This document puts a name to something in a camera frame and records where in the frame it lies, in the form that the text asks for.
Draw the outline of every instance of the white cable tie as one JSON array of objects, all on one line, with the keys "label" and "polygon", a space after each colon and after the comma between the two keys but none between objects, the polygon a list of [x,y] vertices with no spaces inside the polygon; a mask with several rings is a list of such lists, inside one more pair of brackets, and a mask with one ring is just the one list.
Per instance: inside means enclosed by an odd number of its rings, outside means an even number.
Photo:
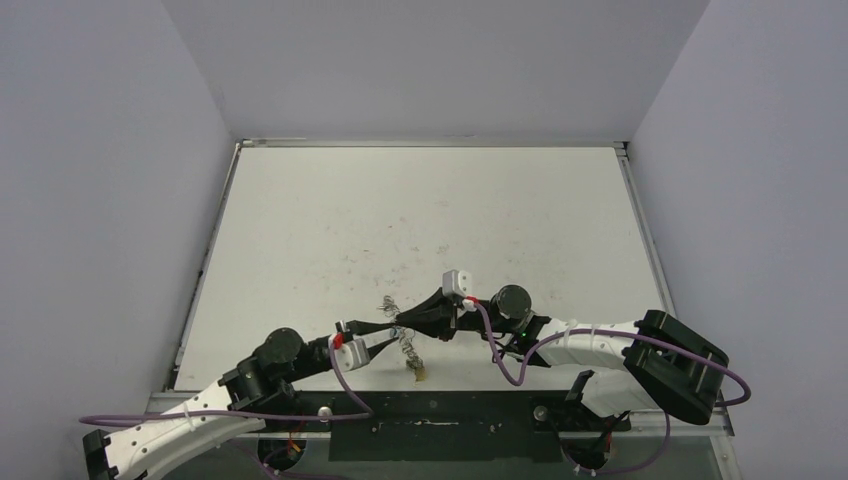
[{"label": "white cable tie", "polygon": [[471,301],[467,298],[463,298],[462,299],[462,309],[465,310],[466,312],[476,312],[477,311],[477,305],[474,305],[473,301]]},{"label": "white cable tie", "polygon": [[190,432],[194,432],[195,430],[197,430],[197,428],[194,426],[194,421],[192,421],[191,419],[191,415],[189,415],[188,405],[186,405],[185,403],[183,403],[183,414],[185,415],[186,421],[188,422],[188,430]]},{"label": "white cable tie", "polygon": [[562,338],[560,339],[560,340],[562,340],[562,344],[565,347],[568,347],[568,336],[571,335],[568,332],[570,332],[570,331],[571,331],[571,324],[566,323],[565,324],[565,330],[562,331]]}]

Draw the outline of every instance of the white table surface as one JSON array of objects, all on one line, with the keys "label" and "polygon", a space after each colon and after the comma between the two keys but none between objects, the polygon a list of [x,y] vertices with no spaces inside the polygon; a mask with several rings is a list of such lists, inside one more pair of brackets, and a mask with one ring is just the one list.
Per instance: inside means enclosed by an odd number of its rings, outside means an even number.
[{"label": "white table surface", "polygon": [[[310,340],[338,320],[386,321],[384,295],[412,307],[453,268],[481,298],[517,283],[558,318],[616,323],[662,305],[612,148],[245,148],[176,389],[205,388],[279,327]],[[427,380],[392,345],[347,374],[353,388],[515,388],[477,334],[413,344]],[[531,367],[522,388],[567,389],[580,370]],[[340,389],[331,372],[295,387]]]}]

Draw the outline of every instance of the white wall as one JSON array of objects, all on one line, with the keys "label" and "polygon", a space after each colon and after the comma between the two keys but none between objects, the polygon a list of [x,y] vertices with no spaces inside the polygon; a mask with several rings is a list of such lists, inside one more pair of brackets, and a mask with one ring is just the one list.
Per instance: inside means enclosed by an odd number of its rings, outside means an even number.
[{"label": "white wall", "polygon": [[731,412],[749,479],[848,468],[846,21],[713,0],[631,144],[679,316],[753,387]]},{"label": "white wall", "polygon": [[0,7],[0,478],[161,387],[231,153],[159,2]]},{"label": "white wall", "polygon": [[629,139],[707,0],[163,0],[241,137]]}]

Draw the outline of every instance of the purple cable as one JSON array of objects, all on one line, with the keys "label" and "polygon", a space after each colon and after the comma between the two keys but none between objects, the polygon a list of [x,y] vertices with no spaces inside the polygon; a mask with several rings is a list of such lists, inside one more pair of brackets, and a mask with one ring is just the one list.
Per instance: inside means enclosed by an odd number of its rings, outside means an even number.
[{"label": "purple cable", "polygon": [[[330,353],[332,353],[333,345],[332,345],[332,337],[330,340]],[[146,414],[146,415],[93,415],[88,417],[82,417],[79,419],[80,423],[86,425],[94,425],[97,427],[117,427],[117,428],[126,428],[137,425],[140,422],[146,422],[150,420],[173,420],[177,418],[185,418],[186,415],[190,417],[206,417],[206,416],[216,416],[216,417],[240,417],[240,418],[260,418],[263,420],[277,420],[284,422],[315,422],[315,421],[344,421],[344,420],[363,420],[366,418],[371,418],[374,415],[374,410],[371,409],[368,405],[362,401],[359,396],[351,390],[350,385],[345,381],[344,376],[342,376],[342,372],[339,369],[338,362],[336,361],[335,355],[330,355],[330,364],[333,366],[333,373],[336,374],[336,378],[341,384],[344,391],[348,394],[351,400],[354,403],[359,405],[365,413],[353,413],[348,415],[330,415],[328,417],[319,417],[318,415],[272,415],[268,413],[252,413],[252,412],[231,412],[229,410],[195,410],[184,413],[167,413],[167,414]]]},{"label": "purple cable", "polygon": [[677,345],[672,345],[668,342],[663,342],[662,340],[657,340],[651,337],[646,337],[644,335],[639,335],[638,333],[618,332],[615,330],[604,330],[600,328],[594,330],[590,328],[575,328],[573,330],[568,330],[567,332],[555,333],[550,337],[540,340],[539,343],[530,347],[530,350],[527,350],[527,353],[524,354],[524,361],[521,362],[521,370],[518,374],[518,379],[516,380],[512,377],[512,375],[509,374],[509,371],[506,369],[506,365],[504,365],[503,360],[500,358],[500,355],[498,355],[497,345],[495,345],[495,340],[494,338],[492,338],[494,336],[494,333],[492,332],[492,324],[489,320],[489,312],[487,312],[486,309],[483,308],[483,306],[480,305],[478,302],[474,302],[474,304],[476,305],[477,309],[480,310],[480,313],[483,315],[483,326],[486,328],[486,338],[489,341],[489,347],[491,347],[492,349],[492,354],[495,356],[495,363],[498,365],[498,368],[501,370],[501,373],[503,373],[504,378],[506,378],[506,381],[508,381],[512,385],[515,385],[516,387],[521,386],[521,384],[524,383],[524,375],[527,373],[527,364],[530,361],[530,357],[532,357],[533,354],[536,353],[536,350],[538,350],[540,347],[555,340],[559,340],[560,338],[563,338],[566,335],[571,336],[595,334],[608,335],[610,337],[632,338],[633,340],[639,340],[640,342],[650,343],[651,345],[670,350],[672,352],[677,353],[678,355],[682,355],[690,360],[694,360],[702,365],[706,365],[710,368],[718,370],[724,375],[732,378],[734,381],[736,381],[736,383],[739,384],[740,387],[742,387],[742,395],[738,398],[726,400],[724,402],[716,402],[716,407],[731,407],[733,405],[739,405],[740,403],[747,402],[751,398],[751,387],[748,386],[748,383],[743,380],[742,377],[740,377],[724,365],[719,365],[718,363],[715,363],[712,360],[707,360],[704,357],[684,350],[678,347]]}]

